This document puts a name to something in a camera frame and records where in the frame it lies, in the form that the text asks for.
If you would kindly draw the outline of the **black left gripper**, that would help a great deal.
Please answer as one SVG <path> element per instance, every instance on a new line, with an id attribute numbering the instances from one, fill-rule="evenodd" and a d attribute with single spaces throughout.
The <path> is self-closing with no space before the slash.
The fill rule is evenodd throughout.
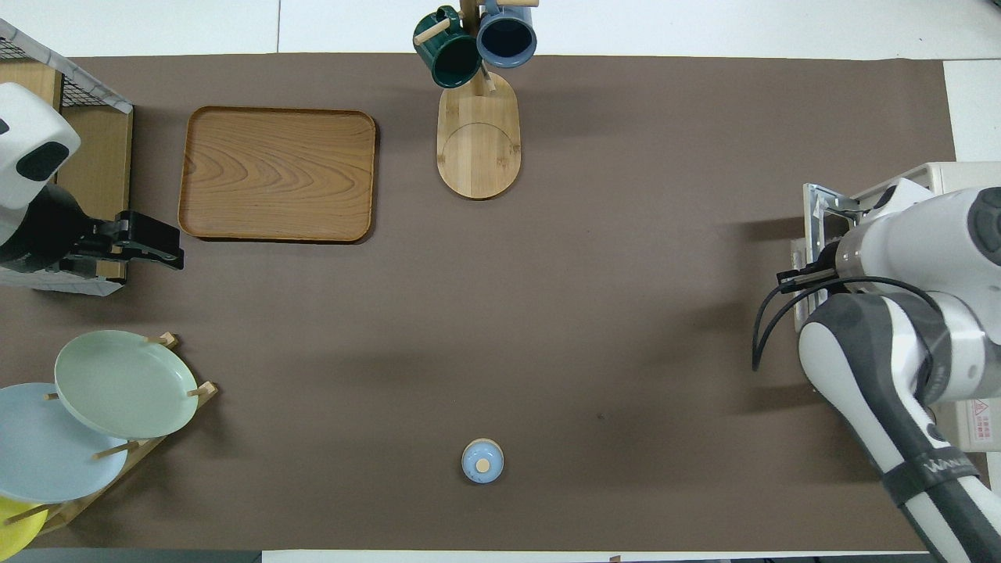
<path id="1" fill-rule="evenodd" d="M 133 214 L 135 242 L 148 249 L 136 249 L 127 245 L 132 243 L 128 232 Z M 176 271 L 185 268 L 185 252 L 180 249 L 180 231 L 171 224 L 133 211 L 121 211 L 114 221 L 96 218 L 89 221 L 90 227 L 77 242 L 72 243 L 68 254 L 57 261 L 55 271 L 67 272 L 79 278 L 97 278 L 99 261 L 125 264 L 129 260 L 149 261 Z"/>

